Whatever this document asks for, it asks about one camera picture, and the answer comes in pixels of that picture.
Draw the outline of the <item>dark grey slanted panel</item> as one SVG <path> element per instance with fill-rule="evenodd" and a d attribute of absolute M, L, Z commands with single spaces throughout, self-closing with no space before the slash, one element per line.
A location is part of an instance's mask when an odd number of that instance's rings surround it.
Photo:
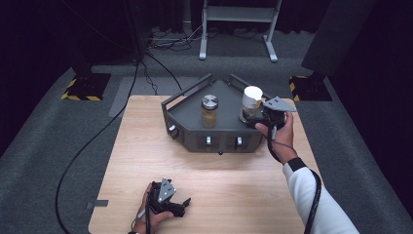
<path fill-rule="evenodd" d="M 332 0 L 301 65 L 312 79 L 335 74 L 377 0 Z"/>

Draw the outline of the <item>black metal tray base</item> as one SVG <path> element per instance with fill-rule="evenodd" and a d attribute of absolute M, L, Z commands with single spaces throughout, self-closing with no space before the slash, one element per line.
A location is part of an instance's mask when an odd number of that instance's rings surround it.
<path fill-rule="evenodd" d="M 240 118 L 242 97 L 248 83 L 230 74 L 215 78 L 208 74 L 195 84 L 162 102 L 168 135 L 191 152 L 249 153 L 264 141 L 263 136 L 249 128 Z M 218 99 L 216 125 L 202 123 L 202 98 Z"/>

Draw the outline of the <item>grey tape strip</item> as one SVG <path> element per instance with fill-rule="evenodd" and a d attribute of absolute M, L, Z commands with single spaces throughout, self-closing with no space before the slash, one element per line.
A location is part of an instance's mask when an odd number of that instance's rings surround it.
<path fill-rule="evenodd" d="M 95 207 L 107 207 L 108 200 L 95 200 L 93 202 L 88 202 L 86 205 L 87 210 L 93 210 Z"/>

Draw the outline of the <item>glass jar with white lid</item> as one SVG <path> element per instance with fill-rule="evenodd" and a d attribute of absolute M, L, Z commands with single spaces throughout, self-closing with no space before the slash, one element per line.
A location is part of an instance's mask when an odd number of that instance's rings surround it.
<path fill-rule="evenodd" d="M 248 86 L 244 89 L 240 120 L 246 122 L 247 117 L 254 117 L 261 103 L 263 92 L 256 86 Z"/>

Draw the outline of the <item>glass jar with silver lid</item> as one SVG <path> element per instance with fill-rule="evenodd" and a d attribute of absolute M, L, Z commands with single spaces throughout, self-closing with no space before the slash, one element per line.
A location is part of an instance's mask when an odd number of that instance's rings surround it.
<path fill-rule="evenodd" d="M 213 128 L 217 122 L 218 98 L 205 95 L 202 98 L 202 123 L 206 128 Z"/>

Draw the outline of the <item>person's left hand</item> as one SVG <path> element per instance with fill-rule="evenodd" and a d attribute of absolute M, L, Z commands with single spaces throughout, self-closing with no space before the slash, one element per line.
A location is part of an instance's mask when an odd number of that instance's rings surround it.
<path fill-rule="evenodd" d="M 145 210 L 146 200 L 147 200 L 147 197 L 149 195 L 151 188 L 152 188 L 152 183 L 149 183 L 143 194 L 141 205 L 139 209 L 137 210 L 137 215 L 139 215 L 142 211 Z M 146 226 L 146 219 L 148 216 L 150 219 L 150 231 L 148 231 L 147 226 Z M 129 234 L 132 234 L 132 233 L 133 234 L 155 234 L 158 227 L 163 221 L 168 220 L 173 217 L 174 215 L 171 212 L 163 212 L 159 214 L 154 214 L 151 210 L 149 210 L 149 214 L 145 213 L 145 215 L 142 216 L 141 218 L 135 219 L 134 225 Z"/>

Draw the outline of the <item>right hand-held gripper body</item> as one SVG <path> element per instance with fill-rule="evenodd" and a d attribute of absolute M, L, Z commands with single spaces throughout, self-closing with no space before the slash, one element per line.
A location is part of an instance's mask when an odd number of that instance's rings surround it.
<path fill-rule="evenodd" d="M 280 97 L 273 97 L 263 102 L 261 115 L 263 124 L 269 129 L 281 129 L 285 124 L 285 113 L 296 112 L 296 108 Z"/>

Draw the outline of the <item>grey metal stand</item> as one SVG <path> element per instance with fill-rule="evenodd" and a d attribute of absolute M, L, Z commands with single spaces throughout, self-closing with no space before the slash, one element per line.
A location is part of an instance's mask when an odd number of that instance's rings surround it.
<path fill-rule="evenodd" d="M 280 13 L 282 0 L 276 0 L 276 6 L 272 8 L 249 8 L 249 7 L 227 7 L 210 6 L 204 0 L 202 9 L 202 38 L 199 52 L 199 59 L 207 58 L 207 23 L 209 21 L 237 21 L 237 22 L 262 22 L 269 23 L 268 34 L 263 36 L 263 40 L 269 54 L 271 62 L 277 62 L 278 56 L 273 46 L 273 35 Z"/>

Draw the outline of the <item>black base with yellow stripes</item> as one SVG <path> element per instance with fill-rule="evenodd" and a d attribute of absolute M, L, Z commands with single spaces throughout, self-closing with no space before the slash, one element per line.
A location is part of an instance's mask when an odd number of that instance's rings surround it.
<path fill-rule="evenodd" d="M 291 76 L 288 83 L 294 101 L 332 101 L 324 82 L 312 76 Z"/>
<path fill-rule="evenodd" d="M 110 77 L 110 73 L 92 73 L 88 77 L 75 75 L 61 99 L 101 101 Z"/>

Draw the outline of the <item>black pole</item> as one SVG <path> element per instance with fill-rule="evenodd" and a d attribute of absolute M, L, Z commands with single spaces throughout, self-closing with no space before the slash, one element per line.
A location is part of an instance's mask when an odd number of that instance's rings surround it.
<path fill-rule="evenodd" d="M 127 22 L 131 33 L 131 42 L 136 63 L 143 60 L 145 55 L 145 39 L 143 36 L 143 26 L 141 10 L 138 0 L 123 0 Z"/>

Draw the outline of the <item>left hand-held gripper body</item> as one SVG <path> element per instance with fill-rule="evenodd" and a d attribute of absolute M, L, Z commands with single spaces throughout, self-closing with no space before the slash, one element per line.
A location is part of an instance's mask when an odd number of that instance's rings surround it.
<path fill-rule="evenodd" d="M 148 207 L 154 214 L 171 212 L 173 210 L 184 209 L 181 204 L 173 203 L 170 199 L 176 192 L 171 180 L 163 178 L 161 181 L 153 181 L 152 188 L 148 195 Z"/>

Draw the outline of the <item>person's right hand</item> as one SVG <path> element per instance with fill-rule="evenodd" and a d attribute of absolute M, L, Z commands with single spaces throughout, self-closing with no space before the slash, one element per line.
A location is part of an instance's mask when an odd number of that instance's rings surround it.
<path fill-rule="evenodd" d="M 257 123 L 255 128 L 271 141 L 269 150 L 273 156 L 277 157 L 277 161 L 284 165 L 288 161 L 298 157 L 297 152 L 293 148 L 294 133 L 293 115 L 291 112 L 285 113 L 285 124 L 280 130 L 277 130 L 275 138 L 268 136 L 268 128 L 265 125 Z"/>

